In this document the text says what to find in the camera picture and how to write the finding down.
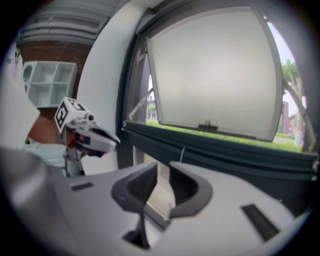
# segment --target white cabinet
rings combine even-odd
[[[72,97],[77,64],[29,61],[23,65],[23,80],[30,101],[37,108],[58,107],[64,97]]]

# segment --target tree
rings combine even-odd
[[[151,113],[152,111],[155,111],[156,108],[153,105],[148,106],[148,111]]]
[[[295,63],[291,62],[290,59],[287,59],[285,64],[281,63],[282,67],[282,76],[283,79],[288,83],[292,83],[292,78],[294,82],[297,82],[297,78],[299,77],[298,69]]]
[[[281,66],[283,79],[291,85],[300,101],[302,101],[303,89],[296,64],[287,59],[285,64],[281,63]],[[302,144],[303,122],[302,116],[298,113],[294,139],[294,144],[297,146]]]

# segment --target window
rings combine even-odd
[[[232,8],[232,10],[228,8],[219,12],[208,11],[170,24],[161,31],[157,30],[156,26],[156,32],[149,33],[155,38],[155,43],[147,35],[142,36],[134,67],[136,70],[133,72],[139,75],[133,77],[137,79],[136,83],[139,83],[139,77],[142,78],[138,99],[143,101],[143,104],[137,111],[132,111],[135,104],[131,98],[129,120],[210,138],[301,152],[306,128],[305,125],[299,128],[302,132],[297,133],[300,141],[297,143],[297,128],[295,128],[297,122],[294,124],[290,121],[294,116],[289,115],[289,107],[290,110],[292,106],[296,110],[297,107],[290,94],[277,84],[279,69],[276,69],[276,57],[273,53],[275,49],[271,47],[272,44],[270,46],[268,41],[265,41],[268,33],[265,35],[263,29],[267,29],[269,36],[273,34],[274,38],[279,35],[275,35],[274,28],[270,31],[269,27],[272,28],[270,23],[268,27],[265,22],[266,26],[261,29],[259,27],[261,21],[255,15],[259,14],[249,7]],[[233,31],[235,28],[229,26],[234,20],[242,29],[239,37]],[[252,32],[250,26],[253,21],[256,22],[255,29],[261,29],[260,34],[250,34],[250,41],[255,45],[248,46],[248,41],[245,40],[242,48],[239,38],[248,35],[247,30]],[[213,28],[212,24],[219,24],[219,28]],[[205,32],[195,34],[192,29],[196,32],[201,30]],[[208,36],[208,31],[213,31],[211,36]],[[217,40],[219,35],[223,35],[223,38]],[[259,35],[262,38],[260,41],[253,40],[259,38]],[[258,59],[264,58],[258,55],[257,51],[252,53],[254,47],[262,48],[262,56],[266,52],[269,53],[269,63],[261,61],[258,64]],[[261,75],[259,78],[252,75],[259,73]]]
[[[145,34],[141,49],[162,125],[272,140],[281,68],[256,15],[250,7],[223,8]]]
[[[267,24],[278,48],[283,79],[289,83],[296,93],[298,100],[306,109],[306,97],[304,96],[303,83],[296,65],[296,60],[277,28],[271,22]],[[291,92],[286,89],[283,91],[282,111],[277,132],[278,137],[294,139],[293,144],[295,146],[302,146],[304,137],[308,136],[304,118],[301,116]]]
[[[318,156],[301,152],[302,146],[294,145],[294,137],[289,135],[289,132],[281,135],[283,131],[279,130],[279,124],[288,122],[284,114],[281,117],[281,112],[287,112],[287,106],[283,102],[283,84],[281,82],[279,86],[277,83],[278,75],[282,75],[281,61],[279,56],[277,58],[274,56],[277,46],[266,23],[267,20],[262,15],[257,18],[261,10],[256,13],[257,10],[254,7],[231,8],[234,7],[230,6],[231,1],[219,2],[218,8],[218,4],[211,4],[210,1],[206,3],[206,6],[185,4],[179,8],[173,8],[161,18],[157,18],[156,15],[154,21],[147,22],[144,28],[137,31],[131,45],[132,52],[129,55],[130,62],[128,61],[123,94],[125,104],[122,108],[122,119],[119,122],[123,138],[128,142],[129,147],[134,146],[165,166],[168,166],[171,161],[181,161],[236,175],[274,198],[283,199],[287,195],[292,196],[298,193],[297,186],[303,183],[298,184],[298,181],[301,179],[310,181],[311,178],[308,175],[314,172],[314,162]],[[220,12],[214,12],[215,9],[220,9]],[[228,26],[226,27],[223,36],[230,36],[223,39],[219,38],[218,34],[210,37],[208,33],[201,34],[201,26],[195,22],[198,20],[204,22],[202,19],[209,19],[212,26],[207,25],[202,28],[207,32],[216,24],[211,19],[218,16],[229,17],[231,21],[235,17],[237,19],[241,17],[242,21],[247,21],[243,24],[248,24],[247,19],[252,18],[252,24],[249,22],[250,24],[244,27],[251,28],[255,22],[256,29],[260,32],[259,39],[261,44],[264,44],[264,53],[267,56],[263,58],[263,54],[257,50],[256,54],[261,56],[254,61],[255,65],[252,65],[250,51],[257,46],[254,42],[250,49],[245,45],[241,46],[241,40],[244,39],[235,40],[232,26],[229,32],[227,32]],[[184,30],[190,30],[185,25],[191,26],[194,33],[188,31],[189,33],[184,34]],[[185,35],[182,41],[180,38],[175,38],[179,33]],[[228,51],[224,52],[228,61],[223,62],[220,55],[224,49],[215,53],[212,45],[215,45],[216,40],[227,41],[228,39],[232,39],[232,42],[224,45],[231,48],[233,56],[237,57],[236,50],[242,49],[241,47],[243,52],[247,51],[246,58],[241,54],[238,56],[242,56],[245,60],[243,65],[248,70],[256,71],[254,77],[260,76],[256,77],[257,83],[263,80],[263,83],[259,84],[260,87],[255,86],[256,83],[250,80],[250,72],[245,73],[239,57],[236,63],[241,66],[238,70],[243,71],[238,74],[240,82],[236,83],[233,78],[227,77],[225,78],[226,90],[220,87],[219,90],[214,91],[215,94],[212,93],[212,87],[217,81],[223,82],[223,75],[226,74],[218,64],[221,63],[223,67],[229,67],[229,63],[231,63],[230,66],[234,64],[231,61],[232,56],[228,56]],[[207,67],[217,59],[220,61],[215,63],[217,67],[209,69],[212,73],[210,74]],[[212,75],[212,79],[207,73],[202,76],[203,70]],[[222,75],[214,73],[216,70],[219,70]],[[234,66],[225,70],[230,75],[237,73]],[[269,79],[262,79],[266,74],[269,74]],[[229,100],[234,100],[236,96],[239,97],[239,108]],[[224,115],[217,114],[218,110],[227,116],[224,123],[222,122]],[[291,119],[289,124],[294,122],[294,118]],[[230,125],[229,130],[225,127],[227,123]],[[128,155],[121,157],[118,151],[119,163],[127,158]]]

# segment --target building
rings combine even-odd
[[[98,35],[126,1],[48,0],[21,28],[16,42],[24,62],[76,63],[72,91],[76,99],[80,77]],[[39,108],[41,115],[54,120],[57,108]]]
[[[277,132],[281,134],[289,134],[289,126],[289,104],[288,102],[283,101]]]
[[[297,114],[293,114],[289,117],[289,133],[290,134],[296,133],[297,119],[298,119]]]

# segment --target window frame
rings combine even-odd
[[[142,17],[140,24],[137,26],[137,31],[128,47],[120,79],[116,122],[117,135],[121,138],[122,146],[125,145],[127,148],[131,148],[126,152],[118,150],[117,158],[119,167],[122,166],[122,168],[124,168],[133,165],[133,160],[130,164],[122,164],[124,159],[132,159],[133,147],[145,152],[165,165],[170,161],[180,161],[182,150],[185,148],[185,153],[183,153],[182,157],[183,163],[194,164],[240,177],[277,199],[293,198],[302,195],[309,189],[311,184],[315,183],[312,179],[317,173],[317,166],[315,163],[317,162],[318,155],[316,153],[295,153],[262,148],[194,134],[175,132],[127,121],[128,114],[130,113],[130,110],[132,110],[129,108],[128,104],[130,98],[129,92],[132,81],[135,79],[133,77],[135,68],[134,63],[142,33],[147,31],[153,22],[163,17],[166,13],[169,13],[170,15],[170,12],[177,7],[184,8],[181,4],[182,1],[178,0],[175,2],[176,5],[171,4],[169,7],[164,7],[163,9],[158,10],[153,16],[150,16],[150,10],[148,10],[148,14]],[[237,4],[248,3],[246,0],[236,2]],[[214,3],[215,6],[221,4],[220,1]],[[207,144],[208,147],[210,146],[212,148],[201,148],[201,144]],[[246,173],[241,173],[237,169],[231,170],[227,167],[228,165],[230,167],[234,163],[239,163],[239,158],[237,158],[236,161],[228,157],[224,158],[219,162],[221,166],[217,167],[218,162],[216,161],[217,156],[214,155],[215,153],[222,153],[228,156],[231,156],[232,153],[245,154],[248,158],[256,159],[256,161],[251,163],[251,168],[248,169]],[[266,163],[272,163],[275,158],[277,158],[278,161],[282,161],[285,158],[286,161],[280,165],[271,166],[266,170],[264,165]],[[303,171],[298,170],[298,172],[295,172],[293,167],[300,168],[302,167],[302,163],[304,163],[303,166],[306,168]],[[268,177],[259,176],[257,171],[261,170]]]

